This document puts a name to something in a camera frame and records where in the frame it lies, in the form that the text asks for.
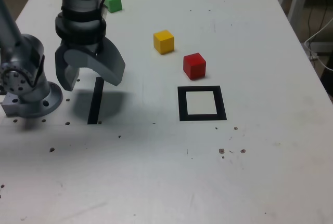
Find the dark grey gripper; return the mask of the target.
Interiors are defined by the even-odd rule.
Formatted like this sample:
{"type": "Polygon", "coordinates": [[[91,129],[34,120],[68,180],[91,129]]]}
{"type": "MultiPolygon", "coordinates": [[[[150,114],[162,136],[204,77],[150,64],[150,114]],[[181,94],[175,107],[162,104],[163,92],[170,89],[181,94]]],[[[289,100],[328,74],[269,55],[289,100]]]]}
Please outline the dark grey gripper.
{"type": "Polygon", "coordinates": [[[118,86],[123,78],[125,62],[116,46],[107,38],[97,42],[63,39],[55,52],[56,75],[66,91],[73,91],[79,68],[89,68],[106,82],[118,86]]]}

